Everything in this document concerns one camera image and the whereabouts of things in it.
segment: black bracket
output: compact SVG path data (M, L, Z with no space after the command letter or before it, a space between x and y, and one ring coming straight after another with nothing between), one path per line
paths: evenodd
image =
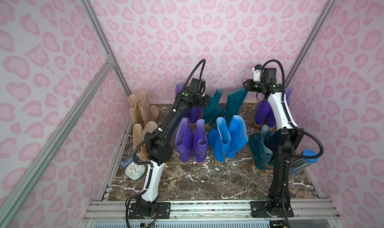
M277 217L283 217L283 209L273 209L272 212L267 213L267 209L265 206L266 202L265 201L256 201L256 202L250 202L251 205L251 213L253 218L272 218L268 213L274 213L278 215ZM295 215L293 214L293 210L291 205L287 207L286 210L287 217L294 217Z
M140 211L137 203L131 204L131 212L129 213L129 219L149 219L144 216L144 213ZM158 219L169 219L170 214L170 202L157 202L156 210L159 210Z

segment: aluminum frame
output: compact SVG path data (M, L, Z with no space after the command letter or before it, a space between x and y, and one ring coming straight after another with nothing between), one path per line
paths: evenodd
M113 61L107 60L103 67L84 90L79 100L72 107L63 122L57 128L49 142L44 146L35 161L28 168L17 186L12 190L0 210L0 228L7 228L16 216L23 203L34 189L36 183L51 163L55 154L64 143L72 128L88 106L94 94L107 77L111 68L116 67Z
M221 221L221 220L282 220L282 218L253 218L250 201L254 200L180 200L170 202L170 218L161 221ZM292 198L294 220L340 220L331 199ZM91 202L83 223L125 221L125 202Z
M304 42L304 45L302 49L300 50L299 54L297 55L297 58L295 59L295 62L292 65L292 68L290 69L288 75L285 79L285 85L286 87L289 86L290 82L292 81L293 77L295 76L295 73L299 69L301 63L303 62L305 56L309 52L312 44L314 43L317 35L319 34L321 28L323 27L324 23L328 19L329 15L331 14L334 6L338 0L327 0L324 4L323 9L320 11L319 16L317 17L316 22L313 25L313 28L311 29L307 39Z
M100 43L104 49L104 52L108 56L108 59L111 59L112 62L115 63L116 58L113 55L112 49L111 49L111 47L107 41L107 38L103 32L103 29L101 28L101 25L100 25L100 23L96 17L96 14L92 8L91 1L90 0L79 0L79 1L81 2L82 6L84 8L84 11L85 11L87 17L88 17L89 21L91 22L91 25L92 25L93 29L95 30L97 37L100 40ZM122 75L121 69L119 68L117 63L116 63L116 66L114 67L114 69L115 69L116 73L118 74L119 80L120 80L125 92L127 93L128 96L130 96L131 91L129 90L128 84L125 81L125 79Z

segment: marble floor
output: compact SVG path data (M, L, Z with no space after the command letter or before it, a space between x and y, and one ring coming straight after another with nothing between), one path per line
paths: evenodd
M162 122L172 105L158 105ZM248 136L261 132L253 125L254 103L244 103L239 115L247 125ZM159 185L158 200L220 200L220 199L257 199L265 198L272 181L272 168L266 171L256 171L252 163L252 154L249 145L237 153L234 159L226 160L223 164L214 161L212 149L208 146L208 155L205 164L195 162L193 154L191 162L184 164L180 161L179 153L175 147L176 130L171 139L174 153L165 167ZM125 150L124 160L133 151L132 129ZM116 177L112 183L112 190L108 200L126 200L128 197L141 192L145 175L134 181L125 175L124 169L119 166ZM306 176L301 172L289 181L291 197L315 198L316 193Z

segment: clear plastic container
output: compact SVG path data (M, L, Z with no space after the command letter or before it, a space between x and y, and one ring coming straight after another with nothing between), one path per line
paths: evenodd
M311 149L305 149L305 150L303 150L303 152L300 153L300 155L304 155L304 156L314 156L316 154L317 153ZM315 163L318 160L319 160L318 158L317 159L303 159L303 158L292 159L291 164L290 164L291 168L289 170L289 175L290 176L297 175L302 170L307 168L310 164Z

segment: rubber boot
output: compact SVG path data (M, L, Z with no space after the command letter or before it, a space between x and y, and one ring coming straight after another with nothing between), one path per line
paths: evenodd
M216 120L218 117L224 114L225 106L218 105L222 94L223 91L221 89L217 89L215 95L209 97L209 107L204 108L203 113L203 120L205 120L205 125L209 125L212 120Z
M155 123L155 122L153 122L153 121L149 121L148 123L147 123L147 125L144 127L144 129L142 130L142 132L141 132L141 141L143 141L143 140L145 140L145 134L147 133L147 132L149 132L149 133L152 133L155 129L157 129L157 124ZM138 152L137 152L137 156L142 160L142 161L148 161L148 153L147 153L147 149L146 149L146 147L145 147L145 144L143 144L142 146L141 146L141 150L139 150Z
M255 107L255 120L253 124L256 127L261 127L261 125L264 123L266 117L271 111L272 111L271 105L266 99L263 99L263 101L258 103Z
M242 117L234 115L229 124L228 132L231 135L231 143L227 152L227 159L233 159L236 152L240 151L248 142L247 126Z
M287 105L290 105L290 97L291 97L292 90L286 88L285 89L285 99L287 100ZM268 119L266 124L269 126L269 128L274 128L276 126L276 119L275 115L273 114L272 108L268 113Z
M223 163L231 143L231 135L227 129L227 122L223 117L218 117L215 123L217 123L217 129L209 131L208 142L212 147L215 161Z
M187 118L182 118L177 129L175 146L180 154L180 159L184 163L189 163L192 153L193 132L189 128Z
M191 108L188 112L189 121L192 125L196 125L197 120L200 118L200 114L203 111L203 108Z
M182 84L177 84L175 88L175 96L177 96L177 93L180 92L183 89Z
M156 105L149 104L147 91L139 91L137 96L139 97L139 110L144 126L146 126L149 121L156 122L160 114L159 108Z
M268 125L263 125L262 133L254 133L249 140L249 148L251 149L253 157L253 165L258 171L265 170L268 162L270 162L273 152L267 147L269 145L269 138L272 133Z
M132 124L140 124L141 126L143 126L143 120L140 116L139 103L137 102L136 96L130 95L128 97L128 101L131 105L131 108L129 109L129 115L131 117Z
M242 105L247 94L248 91L246 91L243 86L241 86L237 90L228 93L227 107L225 108L225 113L223 115L223 118L225 119L227 124L229 123L229 121L231 121L233 115L237 115L240 106ZM213 128L216 128L216 122L212 121L211 126Z
M136 149L136 147L142 142L142 139L141 139L141 134L143 132L143 128L140 124L135 124L133 126L133 150ZM139 150L137 152L137 156L143 160L142 157L140 157L139 153L141 152L141 150Z
M205 132L205 120L198 120L196 122L196 132L193 139L193 154L196 163L204 164L207 157L208 138Z

